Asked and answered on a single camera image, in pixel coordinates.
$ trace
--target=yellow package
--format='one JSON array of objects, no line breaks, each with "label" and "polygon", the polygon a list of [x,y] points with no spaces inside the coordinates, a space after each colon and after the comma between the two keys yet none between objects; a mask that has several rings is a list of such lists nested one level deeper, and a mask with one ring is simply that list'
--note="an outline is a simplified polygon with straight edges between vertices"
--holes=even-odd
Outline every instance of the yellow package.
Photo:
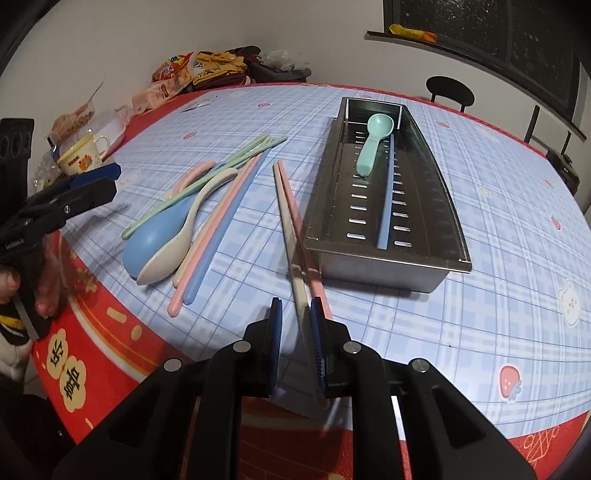
[{"label": "yellow package", "polygon": [[193,84],[198,85],[216,77],[246,71],[244,57],[232,53],[205,53],[200,51],[193,62]]},{"label": "yellow package", "polygon": [[437,35],[432,32],[405,28],[400,24],[390,25],[388,28],[394,35],[400,35],[401,37],[412,38],[413,40],[428,41],[430,43],[435,43],[437,41]]}]

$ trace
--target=finger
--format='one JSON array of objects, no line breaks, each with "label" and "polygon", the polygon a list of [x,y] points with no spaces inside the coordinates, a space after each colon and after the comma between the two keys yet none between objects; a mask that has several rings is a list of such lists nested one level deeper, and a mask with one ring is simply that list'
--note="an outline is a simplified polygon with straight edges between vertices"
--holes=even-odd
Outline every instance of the finger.
[{"label": "finger", "polygon": [[37,313],[44,317],[50,317],[57,313],[57,306],[60,302],[61,285],[54,283],[51,290],[45,296],[38,296],[35,301]]},{"label": "finger", "polygon": [[51,291],[52,286],[60,281],[60,269],[54,259],[45,260],[43,269],[41,270],[41,277],[37,283],[37,294],[39,296],[47,296]]},{"label": "finger", "polygon": [[61,278],[60,269],[56,262],[46,261],[41,278],[37,285],[35,307],[42,316],[54,315],[60,301]]},{"label": "finger", "polygon": [[10,299],[20,286],[21,276],[16,270],[10,267],[0,267],[0,297]]},{"label": "finger", "polygon": [[50,260],[54,257],[53,255],[53,236],[46,235],[43,239],[43,256]]}]

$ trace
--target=chopstick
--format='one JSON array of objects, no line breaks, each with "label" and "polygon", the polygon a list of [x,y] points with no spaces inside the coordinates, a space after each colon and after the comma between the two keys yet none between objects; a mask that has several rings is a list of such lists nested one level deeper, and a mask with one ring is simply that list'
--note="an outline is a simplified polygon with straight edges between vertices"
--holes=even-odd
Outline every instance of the chopstick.
[{"label": "chopstick", "polygon": [[197,249],[199,248],[199,245],[203,241],[203,237],[207,233],[207,230],[209,228],[211,228],[213,221],[215,220],[216,216],[218,215],[218,212],[221,210],[222,203],[223,202],[221,202],[221,201],[219,201],[217,203],[215,208],[209,214],[209,217],[207,217],[207,220],[205,220],[202,227],[199,229],[199,233],[197,234],[197,237],[195,238],[195,240],[191,244],[191,248],[189,249],[189,252],[187,253],[183,262],[180,264],[179,268],[177,269],[177,271],[174,274],[174,277],[173,277],[173,287],[174,288],[178,287],[178,284],[180,283],[181,278],[183,278],[184,273],[187,271],[187,265],[189,264],[189,262],[193,258],[193,255],[195,255],[195,252],[197,251]]},{"label": "chopstick", "polygon": [[304,345],[306,364],[308,366],[309,380],[312,383],[312,398],[316,406],[326,410],[329,406],[328,400],[320,393],[320,387],[316,381],[316,361],[314,359],[314,342],[310,323],[310,306],[306,293],[306,283],[298,261],[297,237],[294,226],[291,223],[289,207],[285,190],[281,183],[281,174],[277,164],[273,165],[273,176],[275,177],[275,188],[277,190],[277,202],[279,203],[279,214],[283,227],[283,238],[285,240],[285,253],[291,273],[291,287],[294,294],[295,315],[300,325],[301,340]]},{"label": "chopstick", "polygon": [[[270,135],[262,135],[259,138],[253,140],[245,147],[241,148],[238,152],[232,154],[227,160],[226,164],[223,168],[230,168],[236,165],[243,163],[245,160],[258,155],[259,153],[264,152],[282,142],[287,140],[287,137],[281,137],[276,140],[272,140]],[[121,234],[121,238],[123,240],[127,240],[139,227],[141,227],[145,222],[150,220],[154,215],[157,213],[166,210],[168,207],[178,203],[185,197],[195,193],[199,189],[201,189],[209,180],[211,180],[216,173],[220,172],[222,169],[218,169],[216,171],[209,171],[203,177],[201,177],[198,181],[192,183],[187,188],[181,190],[173,197],[170,197],[168,200],[160,203],[153,209],[151,209],[148,213],[146,213],[142,218],[140,218],[137,222],[132,224],[130,227],[127,227],[123,230]]]},{"label": "chopstick", "polygon": [[320,273],[318,272],[316,263],[312,258],[312,254],[304,246],[304,240],[306,239],[304,222],[301,219],[300,210],[295,200],[296,198],[294,197],[294,193],[291,189],[289,178],[287,177],[287,173],[285,172],[285,168],[281,160],[277,162],[277,168],[279,170],[281,183],[283,185],[283,191],[285,193],[285,198],[287,201],[287,205],[289,207],[291,222],[293,224],[293,228],[295,229],[298,243],[300,246],[300,251],[304,259],[306,279],[308,280],[310,291],[312,292],[313,297],[320,297],[320,302],[322,304],[322,309],[324,310],[325,318],[328,320],[332,320],[332,312],[330,311],[329,301],[326,298],[326,293],[324,292],[324,286],[322,285],[322,280],[320,279]]},{"label": "chopstick", "polygon": [[228,227],[230,226],[230,222],[234,218],[234,215],[236,214],[236,211],[238,210],[238,207],[240,206],[242,199],[246,195],[248,188],[252,184],[252,181],[254,180],[257,172],[259,171],[259,168],[261,167],[261,165],[263,163],[265,163],[265,159],[267,157],[267,154],[268,154],[268,151],[263,152],[261,154],[261,158],[255,164],[253,169],[248,173],[248,176],[246,177],[244,183],[238,189],[236,196],[230,202],[230,205],[228,206],[227,210],[222,214],[219,225],[217,226],[216,230],[214,231],[212,238],[205,245],[205,249],[203,251],[203,255],[201,257],[201,260],[199,261],[199,264],[195,268],[195,271],[193,272],[193,275],[191,275],[191,279],[189,280],[189,283],[187,284],[187,287],[185,288],[185,291],[183,294],[183,303],[185,305],[190,305],[195,301],[195,297],[197,296],[197,292],[199,291],[199,288],[201,287],[201,283],[203,282],[203,279],[205,278],[205,274],[207,273],[207,271],[209,269],[209,265],[211,265],[213,257],[217,252],[217,248],[219,247],[220,243],[222,242],[222,238],[223,238],[224,234],[226,233],[226,230],[228,230]]},{"label": "chopstick", "polygon": [[195,165],[178,181],[178,183],[175,185],[173,191],[170,193],[168,198],[175,196],[178,192],[185,189],[187,186],[191,185],[191,183],[194,182],[197,177],[200,177],[205,172],[211,170],[215,166],[216,163],[211,160],[202,162],[199,165]]},{"label": "chopstick", "polygon": [[233,198],[238,193],[238,190],[240,189],[241,185],[244,183],[244,181],[246,180],[246,177],[248,176],[250,171],[255,167],[256,163],[259,161],[260,158],[261,158],[261,154],[259,153],[256,157],[254,157],[246,165],[246,167],[244,167],[241,170],[241,172],[238,174],[238,177],[236,177],[236,179],[234,179],[234,181],[232,182],[232,185],[230,186],[228,191],[226,191],[225,195],[222,197],[222,200],[220,201],[222,204],[222,207],[219,209],[216,216],[212,219],[211,223],[208,225],[209,228],[204,233],[201,243],[199,243],[199,246],[197,247],[193,256],[191,257],[191,259],[187,263],[187,266],[185,268],[185,272],[178,283],[177,290],[174,292],[173,298],[170,300],[170,303],[168,304],[168,314],[171,317],[176,317],[178,315],[178,313],[180,312],[181,307],[183,306],[183,294],[184,294],[185,288],[187,288],[189,280],[191,280],[191,276],[193,275],[193,272],[195,271],[197,264],[201,260],[201,257],[203,255],[203,252],[205,251],[205,248],[207,247],[207,244],[212,239],[212,236],[215,233],[215,230],[217,229],[220,222],[222,221],[224,214],[226,213],[226,211],[228,210],[228,207],[232,203]]},{"label": "chopstick", "polygon": [[382,222],[379,225],[378,248],[388,249],[388,238],[390,236],[390,221],[392,221],[392,195],[394,194],[394,157],[396,149],[396,136],[390,135],[388,155],[388,176],[386,177],[386,195],[384,197],[384,209],[382,210]]}]

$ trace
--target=blue chopstick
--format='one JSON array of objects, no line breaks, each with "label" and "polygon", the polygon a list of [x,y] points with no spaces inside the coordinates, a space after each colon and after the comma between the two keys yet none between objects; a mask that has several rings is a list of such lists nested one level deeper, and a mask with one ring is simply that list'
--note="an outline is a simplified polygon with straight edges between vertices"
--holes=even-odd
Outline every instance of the blue chopstick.
[{"label": "blue chopstick", "polygon": [[226,215],[222,218],[222,221],[220,222],[219,226],[217,227],[217,230],[214,232],[211,241],[205,247],[205,250],[203,251],[203,256],[201,257],[201,260],[199,261],[197,267],[195,268],[195,271],[193,272],[193,275],[191,276],[189,283],[187,283],[187,288],[185,288],[185,291],[183,294],[183,303],[185,305],[190,305],[195,301],[195,297],[197,296],[197,292],[199,291],[199,287],[201,287],[201,283],[203,282],[203,279],[205,278],[205,274],[207,273],[207,271],[209,269],[209,265],[212,263],[213,256],[216,254],[217,248],[219,247],[220,243],[222,242],[222,238],[224,236],[224,233],[226,233],[226,231],[228,230],[228,226],[230,225],[230,222],[234,218],[234,215],[236,214],[236,211],[238,210],[238,207],[240,206],[240,202],[242,201],[242,199],[246,195],[246,191],[248,190],[248,187],[252,184],[252,181],[253,181],[256,173],[261,168],[261,165],[263,165],[263,163],[265,163],[265,159],[267,158],[268,153],[269,153],[268,150],[265,150],[263,152],[263,154],[261,155],[261,158],[259,158],[259,161],[256,163],[255,167],[248,174],[248,177],[245,179],[244,183],[240,187],[240,190],[238,190],[238,192],[236,192],[236,196],[234,197],[234,199],[232,200],[232,203],[228,207],[228,210],[226,211]]},{"label": "blue chopstick", "polygon": [[390,233],[390,220],[392,216],[392,194],[394,190],[394,157],[396,150],[396,135],[390,135],[390,149],[388,157],[388,177],[386,178],[386,195],[384,196],[384,209],[382,210],[382,222],[379,226],[378,248],[388,249],[388,237]]}]

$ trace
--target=blue plaid tablecloth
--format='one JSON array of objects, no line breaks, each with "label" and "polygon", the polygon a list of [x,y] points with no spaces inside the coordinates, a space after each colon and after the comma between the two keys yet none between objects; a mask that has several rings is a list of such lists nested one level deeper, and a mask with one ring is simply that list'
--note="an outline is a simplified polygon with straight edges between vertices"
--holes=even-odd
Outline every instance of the blue plaid tablecloth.
[{"label": "blue plaid tablecloth", "polygon": [[[451,191],[473,271],[451,273],[431,294],[325,280],[335,319],[388,359],[428,359],[506,437],[590,409],[591,232],[542,156],[470,118],[395,95],[309,85],[215,95],[212,104],[172,112],[122,147],[115,200],[63,231],[102,284],[154,332],[193,359],[207,358],[241,338],[278,296],[284,327],[274,402],[351,428],[347,402],[326,413],[311,401],[271,166],[283,160],[306,212],[341,98],[403,103]],[[196,301],[170,318],[171,281],[135,283],[122,265],[122,230],[192,166],[222,160],[266,132],[289,140],[271,150],[250,186]],[[223,189],[206,202],[199,224],[221,195]]]}]

